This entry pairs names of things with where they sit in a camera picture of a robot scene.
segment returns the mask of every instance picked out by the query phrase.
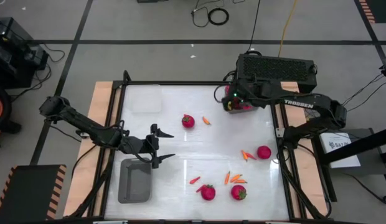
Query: concrete floor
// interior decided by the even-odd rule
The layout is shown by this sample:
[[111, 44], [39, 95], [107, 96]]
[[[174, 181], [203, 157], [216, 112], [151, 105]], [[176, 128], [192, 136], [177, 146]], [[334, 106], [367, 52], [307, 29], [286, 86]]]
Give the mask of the concrete floor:
[[[62, 61], [49, 63], [54, 74], [40, 90], [30, 91], [14, 103], [12, 117], [23, 125], [23, 130], [0, 137], [0, 194], [10, 167], [30, 164], [43, 125], [38, 107], [46, 96], [54, 94], [61, 76], [66, 77], [62, 96], [83, 114], [88, 112], [95, 82], [120, 80], [123, 70], [129, 71], [133, 80], [220, 80], [233, 69], [238, 54], [247, 50], [244, 40], [250, 39], [257, 2], [232, 4], [225, 0], [229, 22], [203, 29], [191, 21], [195, 0], [156, 4], [138, 4], [135, 0], [7, 0], [0, 5], [0, 17], [12, 16], [33, 38], [54, 40], [49, 47], [67, 53]], [[280, 40], [292, 5], [291, 0], [262, 0], [254, 39]], [[198, 24], [205, 22], [201, 12], [195, 19]], [[386, 24], [368, 28], [374, 30], [376, 38], [386, 40]], [[93, 42], [78, 44], [79, 40]], [[170, 41], [163, 44], [155, 40]], [[238, 44], [222, 40], [238, 40]], [[371, 35], [354, 0], [299, 0], [285, 40], [317, 41], [294, 45], [285, 42], [281, 56], [314, 60], [319, 69], [315, 91], [336, 100], [344, 101], [379, 74], [379, 52], [370, 42]], [[263, 55], [277, 56], [279, 45], [275, 41], [252, 47]], [[382, 49], [386, 55], [386, 45]], [[60, 56], [50, 53], [53, 58]], [[383, 81], [363, 91], [347, 108], [364, 101]], [[75, 131], [64, 123], [58, 127], [67, 133]], [[386, 128], [386, 85], [348, 114], [347, 128]], [[71, 168], [78, 147], [78, 142], [51, 129], [38, 164], [66, 164]], [[386, 195], [382, 176], [360, 179], [378, 195]], [[332, 180], [338, 202], [332, 204], [331, 217], [347, 222], [386, 223], [386, 206], [357, 182], [340, 174], [333, 174]], [[58, 217], [62, 216], [69, 186], [70, 175], [66, 176]]]

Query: black pad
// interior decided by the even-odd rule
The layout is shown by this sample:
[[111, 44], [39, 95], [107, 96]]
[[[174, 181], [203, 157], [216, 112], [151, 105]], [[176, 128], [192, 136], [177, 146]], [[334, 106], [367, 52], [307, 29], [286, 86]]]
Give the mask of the black pad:
[[65, 171], [65, 165], [13, 167], [0, 198], [0, 224], [53, 220]]

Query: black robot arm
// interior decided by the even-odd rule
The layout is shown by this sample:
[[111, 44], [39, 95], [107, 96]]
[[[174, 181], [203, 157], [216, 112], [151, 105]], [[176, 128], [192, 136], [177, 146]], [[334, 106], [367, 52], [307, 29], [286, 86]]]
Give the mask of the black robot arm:
[[[175, 154], [157, 156], [159, 149], [159, 138], [173, 138], [169, 134], [163, 133], [156, 124], [150, 127], [151, 134], [145, 139], [138, 139], [129, 136], [129, 131], [124, 130], [124, 121], [110, 127], [92, 121], [86, 116], [77, 112], [70, 106], [66, 98], [61, 96], [48, 97], [45, 103], [39, 108], [40, 114], [46, 117], [47, 121], [66, 121], [83, 132], [89, 134], [94, 144], [109, 149], [119, 150], [124, 154], [133, 154], [140, 161], [151, 163], [152, 168], [156, 169], [162, 160]], [[143, 159], [139, 154], [148, 153], [151, 155], [150, 160]]]
[[248, 83], [245, 80], [229, 86], [222, 104], [226, 111], [244, 110], [246, 106], [264, 108], [270, 104], [286, 104], [319, 112], [320, 117], [305, 124], [281, 129], [282, 145], [295, 149], [306, 136], [320, 134], [328, 129], [341, 129], [346, 125], [347, 110], [338, 101], [317, 93], [300, 94], [282, 89], [280, 83]]

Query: radish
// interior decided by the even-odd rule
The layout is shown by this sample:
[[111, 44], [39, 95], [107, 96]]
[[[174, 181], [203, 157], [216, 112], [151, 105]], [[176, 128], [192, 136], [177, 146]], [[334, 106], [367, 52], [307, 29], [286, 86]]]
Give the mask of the radish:
[[247, 191], [241, 185], [234, 185], [230, 191], [230, 194], [236, 200], [243, 200], [247, 196]]
[[196, 192], [201, 191], [201, 197], [204, 200], [212, 200], [215, 198], [215, 189], [212, 185], [203, 185]]
[[193, 128], [194, 126], [194, 118], [190, 115], [184, 114], [182, 118], [182, 125], [185, 128]]
[[270, 155], [272, 154], [272, 151], [268, 146], [260, 146], [257, 150], [257, 155], [261, 159], [269, 159]]

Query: caution stripe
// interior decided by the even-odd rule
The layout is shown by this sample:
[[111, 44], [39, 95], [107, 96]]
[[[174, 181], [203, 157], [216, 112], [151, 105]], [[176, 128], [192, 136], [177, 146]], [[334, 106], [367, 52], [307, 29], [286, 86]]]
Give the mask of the caution stripe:
[[367, 4], [366, 0], [359, 0], [359, 2], [360, 2], [360, 6], [362, 6], [363, 11], [365, 12], [367, 20], [370, 23], [375, 23], [375, 19], [374, 19], [372, 10], [369, 8], [369, 5]]
[[16, 170], [16, 168], [17, 168], [17, 166], [12, 167], [11, 171], [9, 172], [9, 175], [7, 176], [7, 179], [6, 179], [6, 182], [5, 182], [5, 187], [2, 190], [2, 194], [1, 194], [1, 197], [0, 197], [0, 209], [2, 207], [2, 203], [3, 203], [4, 199], [5, 199], [6, 192], [7, 192], [8, 188], [9, 188], [9, 184], [11, 184], [11, 179], [12, 179], [13, 173]]
[[52, 196], [50, 198], [50, 202], [48, 206], [48, 212], [46, 214], [46, 220], [55, 219], [57, 206], [59, 205], [59, 200], [60, 200], [60, 193], [62, 191], [63, 181], [66, 174], [66, 169], [67, 168], [65, 165], [61, 165], [59, 166], [59, 170], [57, 171], [54, 189], [52, 191]]

